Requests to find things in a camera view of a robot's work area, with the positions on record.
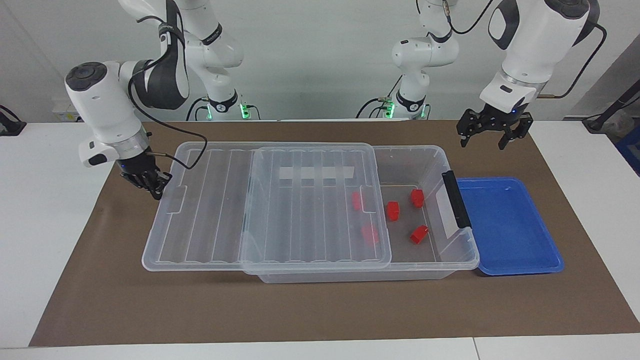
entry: brown paper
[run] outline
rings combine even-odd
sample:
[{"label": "brown paper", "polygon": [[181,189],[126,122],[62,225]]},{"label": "brown paper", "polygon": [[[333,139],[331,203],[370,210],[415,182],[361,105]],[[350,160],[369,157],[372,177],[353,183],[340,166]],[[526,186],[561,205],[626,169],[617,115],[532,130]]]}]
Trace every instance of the brown paper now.
[{"label": "brown paper", "polygon": [[[214,141],[435,144],[458,177],[514,176],[540,211],[565,270],[438,281],[263,284],[242,272],[152,273],[141,265],[157,202],[109,175],[30,346],[315,341],[640,332],[531,137],[460,147],[455,122],[190,123]],[[155,151],[193,137],[146,125]],[[169,169],[166,159],[158,161]]]}]

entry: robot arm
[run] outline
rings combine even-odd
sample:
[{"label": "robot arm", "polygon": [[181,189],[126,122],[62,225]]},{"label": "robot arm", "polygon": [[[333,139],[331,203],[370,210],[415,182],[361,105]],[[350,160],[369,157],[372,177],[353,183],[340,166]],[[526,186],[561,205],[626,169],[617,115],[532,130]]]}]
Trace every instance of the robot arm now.
[{"label": "robot arm", "polygon": [[156,166],[150,134],[133,113],[135,99],[127,95],[137,95],[149,108],[175,110],[189,97],[189,66],[205,83],[216,120],[245,119],[248,112],[225,70],[239,66],[244,55],[223,32],[209,0],[118,1],[138,22],[159,22],[162,56],[84,63],[68,73],[67,92],[93,131],[80,145],[80,157],[87,167],[117,161],[122,177],[160,199],[171,175]]},{"label": "robot arm", "polygon": [[87,167],[116,160],[122,177],[159,200],[171,175],[162,173],[155,157],[147,154],[147,132],[118,84],[119,72],[115,61],[91,62],[74,67],[65,78],[72,102],[93,131],[80,144],[80,158]]},{"label": "robot arm", "polygon": [[[182,18],[172,0],[166,0],[164,8],[146,1],[122,3],[139,20],[161,21],[160,60],[84,63],[68,73],[65,87],[93,131],[93,136],[79,147],[83,164],[92,167],[117,161],[122,177],[160,199],[171,175],[161,172],[155,157],[149,154],[148,134],[135,116],[127,93],[132,86],[131,94],[136,94],[145,106],[171,110],[188,98]],[[134,3],[143,5],[142,9],[131,8]]]},{"label": "robot arm", "polygon": [[533,119],[524,110],[547,84],[554,67],[593,29],[585,27],[588,17],[597,22],[598,14],[597,0],[503,0],[493,12],[489,34],[507,56],[480,94],[484,109],[479,113],[468,109],[458,122],[462,146],[486,130],[504,132],[500,149],[526,136]]},{"label": "robot arm", "polygon": [[423,69],[452,64],[460,50],[447,23],[442,2],[421,2],[420,22],[427,29],[427,36],[402,40],[393,48],[394,63],[402,70],[400,89],[392,98],[393,117],[419,117],[429,89],[429,75]]},{"label": "robot arm", "polygon": [[204,83],[214,120],[246,119],[242,94],[226,69],[238,67],[244,51],[220,24],[210,0],[177,0],[184,19],[187,66]]},{"label": "robot arm", "polygon": [[129,80],[140,102],[148,108],[176,110],[189,97],[189,78],[184,55],[182,15],[174,1],[160,6],[149,0],[119,0],[138,22],[161,20],[158,25],[161,55],[157,65],[143,70],[151,60],[127,61],[120,68],[120,84],[128,92]]}]

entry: black handle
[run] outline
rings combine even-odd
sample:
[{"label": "black handle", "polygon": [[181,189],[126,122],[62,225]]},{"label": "black handle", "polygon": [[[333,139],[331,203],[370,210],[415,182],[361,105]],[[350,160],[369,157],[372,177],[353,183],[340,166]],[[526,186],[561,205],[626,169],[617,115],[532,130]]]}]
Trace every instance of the black handle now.
[{"label": "black handle", "polygon": [[442,173],[442,179],[444,180],[445,188],[447,188],[447,195],[449,195],[449,201],[451,202],[451,208],[453,209],[453,215],[456,217],[458,227],[460,229],[471,227],[471,220],[469,220],[465,203],[462,201],[458,180],[456,180],[453,170]]}]

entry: red block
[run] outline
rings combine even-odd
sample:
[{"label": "red block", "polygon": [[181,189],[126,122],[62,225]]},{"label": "red block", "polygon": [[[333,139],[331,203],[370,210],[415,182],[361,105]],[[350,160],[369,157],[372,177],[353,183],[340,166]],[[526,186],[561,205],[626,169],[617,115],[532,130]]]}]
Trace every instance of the red block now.
[{"label": "red block", "polygon": [[390,201],[387,204],[387,216],[391,221],[397,221],[400,218],[400,204],[398,204],[398,201]]},{"label": "red block", "polygon": [[378,230],[371,224],[362,226],[360,231],[362,232],[364,241],[366,241],[368,245],[375,246],[380,242],[380,239],[378,238]]},{"label": "red block", "polygon": [[360,199],[359,192],[351,193],[351,203],[354,210],[360,211],[362,209],[362,201]]},{"label": "red block", "polygon": [[425,225],[422,225],[418,227],[413,232],[413,234],[411,234],[411,241],[413,241],[416,244],[419,244],[422,242],[422,239],[424,239],[424,237],[427,236],[428,233],[429,233],[429,228],[426,227]]},{"label": "red block", "polygon": [[411,202],[416,208],[421,208],[424,205],[424,192],[420,189],[414,189],[411,191]]}]

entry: wire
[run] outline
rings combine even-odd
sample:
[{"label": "wire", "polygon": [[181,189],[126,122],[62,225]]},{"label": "wire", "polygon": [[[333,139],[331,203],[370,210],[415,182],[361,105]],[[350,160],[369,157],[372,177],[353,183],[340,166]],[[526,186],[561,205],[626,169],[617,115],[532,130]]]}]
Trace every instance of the wire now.
[{"label": "wire", "polygon": [[193,103],[191,103],[191,106],[189,107],[189,111],[187,111],[187,118],[184,121],[189,121],[189,119],[191,118],[191,112],[193,112],[193,109],[196,107],[196,105],[200,102],[200,101],[206,101],[204,98],[199,98],[196,101],[194,101]]},{"label": "wire", "polygon": [[139,23],[141,23],[141,22],[143,22],[143,21],[145,21],[145,20],[151,20],[151,19],[153,19],[153,20],[158,20],[159,22],[164,22],[164,20],[163,20],[163,19],[160,19],[159,17],[157,17],[157,16],[153,16],[153,15],[149,15],[149,16],[141,17],[140,19],[136,20],[136,22],[139,24]]},{"label": "wire", "polygon": [[360,108],[360,111],[358,111],[358,115],[356,115],[356,119],[360,118],[360,114],[362,114],[362,112],[366,109],[367,106],[369,106],[370,104],[376,102],[376,101],[380,101],[377,97],[373,98],[367,102],[365,102],[364,105],[362,105],[362,107]]},{"label": "wire", "polygon": [[425,106],[429,106],[429,111],[427,112],[427,117],[425,120],[429,120],[429,115],[431,115],[431,104],[427,104]]},{"label": "wire", "polygon": [[[624,104],[624,106],[621,106],[621,107],[620,107],[620,109],[618,109],[618,110],[616,111],[616,113],[617,113],[618,111],[620,111],[620,110],[624,109],[624,108],[628,108],[629,106],[631,106],[631,105],[633,105],[634,103],[636,103],[638,100],[640,100],[640,96],[638,96],[638,97],[636,97],[634,100],[631,100],[631,101],[629,101],[628,103]],[[599,113],[599,114],[596,114],[596,115],[591,115],[591,116],[589,116],[589,117],[582,118],[582,121],[589,120],[589,119],[593,119],[593,118],[595,118],[595,117],[599,117],[599,116],[602,116],[602,115],[604,115],[604,113]]]},{"label": "wire", "polygon": [[629,106],[633,105],[633,104],[634,104],[636,101],[638,101],[638,100],[640,100],[640,96],[638,96],[638,97],[636,97],[634,100],[632,100],[632,101],[630,101],[630,102],[626,103],[626,105],[622,106],[622,107],[620,108],[620,110],[622,110],[622,109],[624,109],[624,108],[627,108],[627,107],[629,107]]},{"label": "wire", "polygon": [[262,120],[262,117],[260,116],[260,109],[258,109],[258,107],[256,105],[247,105],[246,108],[247,109],[255,109],[255,112],[258,113],[258,120]]},{"label": "wire", "polygon": [[207,112],[209,111],[209,107],[208,106],[201,106],[199,108],[196,109],[196,121],[198,121],[198,111],[200,110],[207,110]]},{"label": "wire", "polygon": [[489,2],[484,7],[484,10],[482,10],[482,12],[480,13],[480,16],[476,19],[476,21],[473,23],[473,25],[471,25],[471,27],[466,29],[465,31],[458,31],[453,26],[453,23],[451,22],[451,13],[449,12],[449,3],[447,2],[447,0],[443,0],[442,2],[443,2],[443,4],[445,4],[445,14],[447,15],[447,22],[449,23],[449,27],[451,27],[451,31],[453,31],[454,33],[456,33],[458,35],[464,35],[464,34],[469,33],[471,30],[474,29],[474,27],[476,25],[478,25],[478,22],[480,22],[480,20],[483,18],[483,16],[486,13],[486,11],[489,10],[489,6],[491,6],[491,3],[493,2],[493,0],[489,0]]},{"label": "wire", "polygon": [[589,56],[587,61],[584,63],[584,65],[582,66],[582,69],[580,69],[580,72],[578,72],[578,75],[573,80],[573,83],[571,84],[571,86],[569,86],[569,89],[567,91],[565,91],[564,94],[562,94],[562,95],[547,95],[547,94],[543,94],[543,95],[541,95],[541,99],[562,99],[563,97],[569,95],[569,93],[573,90],[575,85],[578,83],[578,81],[582,77],[582,74],[587,69],[587,66],[589,66],[589,64],[591,63],[591,60],[593,60],[593,58],[596,56],[596,54],[598,54],[598,51],[604,45],[604,42],[607,40],[607,30],[600,24],[595,24],[594,26],[595,26],[596,29],[598,29],[598,30],[600,30],[602,32],[602,39],[600,40],[600,43],[598,44],[598,46],[596,46],[596,48],[593,51],[593,53],[591,53],[591,56]]},{"label": "wire", "polygon": [[373,110],[371,110],[371,113],[369,114],[369,119],[371,119],[371,117],[373,116],[373,112],[376,110],[384,110],[386,108],[386,106],[380,106],[378,108],[375,108]]},{"label": "wire", "polygon": [[0,105],[0,109],[4,110],[7,112],[7,114],[13,116],[15,118],[15,120],[18,120],[18,122],[22,122],[20,120],[20,118],[18,117],[18,115],[16,115],[13,111],[9,110],[6,106],[4,105]]},{"label": "wire", "polygon": [[[396,80],[396,83],[394,84],[394,87],[392,87],[392,88],[391,88],[391,90],[389,91],[389,94],[387,94],[387,97],[390,97],[390,96],[391,96],[391,94],[393,94],[394,90],[396,89],[396,86],[398,86],[398,84],[400,84],[400,80],[402,80],[402,75],[400,75],[400,76],[398,77],[398,80]],[[378,117],[380,116],[380,111],[381,111],[381,110],[382,110],[382,109],[379,109],[379,110],[378,110],[378,113],[376,114],[376,118],[378,118]]]},{"label": "wire", "polygon": [[207,144],[209,143],[207,137],[202,135],[202,134],[194,133],[192,131],[184,130],[184,129],[181,129],[179,127],[175,127],[173,125],[169,125],[169,124],[165,124],[164,122],[161,122],[160,120],[158,120],[155,117],[149,115],[145,110],[143,110],[140,107],[140,105],[138,105],[138,103],[136,102],[135,98],[133,97],[132,85],[133,85],[133,81],[135,80],[136,76],[142,74],[143,72],[147,71],[148,69],[151,69],[152,67],[156,66],[158,63],[164,61],[167,58],[167,56],[169,55],[169,53],[171,52],[173,46],[175,46],[175,44],[169,45],[166,48],[166,51],[164,52],[164,54],[162,54],[162,56],[160,56],[157,60],[146,64],[142,69],[138,70],[137,72],[135,72],[131,76],[131,79],[129,79],[129,84],[127,85],[127,93],[129,94],[129,99],[131,100],[131,103],[133,104],[133,106],[136,109],[138,109],[138,111],[140,111],[140,113],[142,113],[142,115],[148,117],[151,121],[155,122],[156,124],[159,124],[159,125],[162,125],[164,127],[167,127],[168,129],[171,129],[171,130],[174,130],[174,131],[178,131],[180,133],[184,133],[184,134],[187,134],[187,135],[197,136],[197,137],[199,137],[199,138],[204,140],[204,145],[202,146],[202,150],[200,151],[200,154],[198,154],[198,157],[193,162],[193,164],[191,164],[191,166],[187,166],[182,161],[174,158],[173,156],[171,156],[171,155],[169,155],[167,153],[163,153],[163,152],[148,152],[147,153],[147,154],[153,155],[153,156],[162,156],[162,157],[165,157],[165,158],[170,158],[171,160],[173,160],[173,161],[177,162],[178,164],[182,165],[185,169],[191,170],[192,168],[194,168],[198,164],[198,162],[202,158],[202,155],[204,155],[204,152],[207,149]]}]

